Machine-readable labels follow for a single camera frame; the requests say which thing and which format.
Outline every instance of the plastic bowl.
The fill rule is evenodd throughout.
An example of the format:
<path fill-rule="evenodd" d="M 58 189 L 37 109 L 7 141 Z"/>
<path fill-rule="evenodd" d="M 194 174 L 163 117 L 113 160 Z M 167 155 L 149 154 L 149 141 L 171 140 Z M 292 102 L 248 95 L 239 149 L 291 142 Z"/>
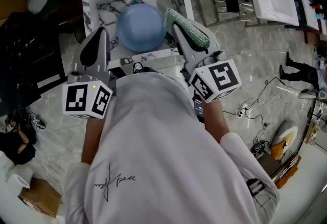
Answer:
<path fill-rule="evenodd" d="M 148 4 L 130 6 L 119 16 L 116 33 L 119 42 L 132 51 L 154 50 L 164 41 L 164 16 Z"/>

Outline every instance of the gray marble floor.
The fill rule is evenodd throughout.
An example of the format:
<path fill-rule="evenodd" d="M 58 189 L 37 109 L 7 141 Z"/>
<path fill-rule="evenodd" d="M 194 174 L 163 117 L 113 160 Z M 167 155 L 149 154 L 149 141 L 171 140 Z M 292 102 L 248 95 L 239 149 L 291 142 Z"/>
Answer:
<path fill-rule="evenodd" d="M 197 12 L 195 18 L 200 22 Z M 278 67 L 284 63 L 287 51 L 296 61 L 307 64 L 314 61 L 313 47 L 304 43 L 300 31 L 284 29 L 283 26 L 245 28 L 244 23 L 239 22 L 213 27 L 211 30 L 218 39 L 220 49 L 235 60 L 243 82 L 241 88 L 221 100 L 224 110 L 233 114 L 244 102 L 248 101 L 251 105 L 264 88 L 265 81 L 278 76 Z M 71 69 L 73 54 L 78 45 L 74 35 L 60 35 L 66 71 Z M 182 63 L 177 61 L 175 65 L 161 65 L 158 71 L 180 75 L 181 67 Z M 129 73 L 131 66 L 127 65 L 124 69 Z M 286 84 L 297 89 L 309 87 L 304 82 Z M 46 122 L 46 129 L 38 132 L 37 157 L 30 166 L 36 176 L 46 179 L 63 194 L 65 173 L 71 163 L 80 160 L 86 121 L 63 116 L 61 101 L 61 86 L 58 86 L 31 105 L 32 111 Z M 295 90 L 274 80 L 261 95 L 260 102 L 253 105 L 248 116 L 254 118 L 261 114 L 264 123 L 269 123 L 267 129 L 259 133 L 259 138 L 268 141 L 284 119 L 296 121 L 299 127 L 297 142 L 294 143 L 296 147 L 305 126 L 308 109 L 308 101 L 298 99 Z M 230 129 L 238 133 L 250 148 L 257 132 L 262 129 L 261 118 L 249 120 L 231 114 L 225 114 L 225 117 Z"/>

